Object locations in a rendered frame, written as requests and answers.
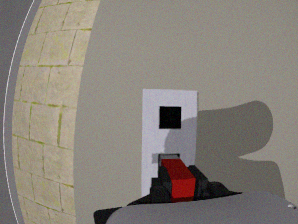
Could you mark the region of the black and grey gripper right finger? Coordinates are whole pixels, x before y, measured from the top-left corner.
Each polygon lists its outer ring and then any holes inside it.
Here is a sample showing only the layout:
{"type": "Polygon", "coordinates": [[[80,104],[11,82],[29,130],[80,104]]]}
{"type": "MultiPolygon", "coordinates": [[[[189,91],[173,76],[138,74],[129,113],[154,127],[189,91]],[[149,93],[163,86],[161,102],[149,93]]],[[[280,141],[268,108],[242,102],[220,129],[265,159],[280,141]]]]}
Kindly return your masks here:
{"type": "Polygon", "coordinates": [[[195,165],[189,165],[187,168],[196,178],[193,201],[242,194],[242,192],[229,191],[220,182],[209,182],[206,176],[195,165]]]}

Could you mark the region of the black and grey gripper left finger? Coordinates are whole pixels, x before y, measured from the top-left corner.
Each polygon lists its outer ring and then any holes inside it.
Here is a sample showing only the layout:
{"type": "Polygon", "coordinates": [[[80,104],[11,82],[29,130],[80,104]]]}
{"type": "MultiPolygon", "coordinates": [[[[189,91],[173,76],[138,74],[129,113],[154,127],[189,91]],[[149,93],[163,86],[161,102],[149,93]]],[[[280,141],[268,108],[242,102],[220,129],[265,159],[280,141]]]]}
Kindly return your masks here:
{"type": "MultiPolygon", "coordinates": [[[[172,182],[166,167],[158,166],[158,178],[151,178],[150,194],[129,203],[127,206],[137,204],[172,203],[170,199],[171,189],[172,182]]],[[[122,207],[95,211],[93,214],[95,224],[106,224],[107,219],[111,214],[119,208],[122,207]]]]}

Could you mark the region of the white block with square holes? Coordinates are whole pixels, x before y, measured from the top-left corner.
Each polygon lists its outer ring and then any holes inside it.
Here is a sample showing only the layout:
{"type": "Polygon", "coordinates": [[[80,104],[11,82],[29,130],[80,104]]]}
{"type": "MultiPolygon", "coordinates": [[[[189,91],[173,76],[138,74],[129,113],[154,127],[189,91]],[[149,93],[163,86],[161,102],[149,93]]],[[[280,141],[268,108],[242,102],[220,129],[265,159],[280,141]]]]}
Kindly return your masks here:
{"type": "Polygon", "coordinates": [[[187,167],[195,165],[196,133],[197,91],[143,89],[141,198],[158,178],[158,154],[177,154],[187,167]]]}

